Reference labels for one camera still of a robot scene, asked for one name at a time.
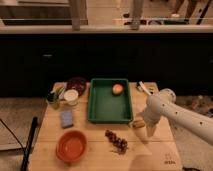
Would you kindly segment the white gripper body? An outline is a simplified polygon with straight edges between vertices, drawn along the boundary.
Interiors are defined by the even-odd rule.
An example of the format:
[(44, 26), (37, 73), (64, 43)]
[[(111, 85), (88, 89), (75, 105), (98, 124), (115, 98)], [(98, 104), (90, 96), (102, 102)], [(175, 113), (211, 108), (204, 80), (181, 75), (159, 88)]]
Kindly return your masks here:
[(163, 115), (164, 104), (161, 101), (147, 101), (145, 109), (141, 112), (145, 123), (149, 127), (156, 126)]

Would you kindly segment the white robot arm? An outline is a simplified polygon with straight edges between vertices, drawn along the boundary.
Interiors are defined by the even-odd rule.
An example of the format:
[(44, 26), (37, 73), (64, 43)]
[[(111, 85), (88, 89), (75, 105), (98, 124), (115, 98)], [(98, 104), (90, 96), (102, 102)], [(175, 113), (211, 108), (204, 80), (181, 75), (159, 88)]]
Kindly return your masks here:
[(162, 89), (147, 97), (141, 113), (145, 123), (155, 126), (162, 116), (175, 121), (213, 146), (213, 119), (175, 104), (176, 95), (171, 89)]

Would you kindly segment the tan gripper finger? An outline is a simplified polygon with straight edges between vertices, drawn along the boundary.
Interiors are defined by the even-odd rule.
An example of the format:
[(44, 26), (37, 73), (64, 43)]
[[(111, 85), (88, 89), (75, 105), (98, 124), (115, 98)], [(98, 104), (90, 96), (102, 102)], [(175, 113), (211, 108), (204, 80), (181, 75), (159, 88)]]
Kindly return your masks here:
[(155, 133), (156, 127), (155, 126), (146, 126), (147, 136), (152, 137)]

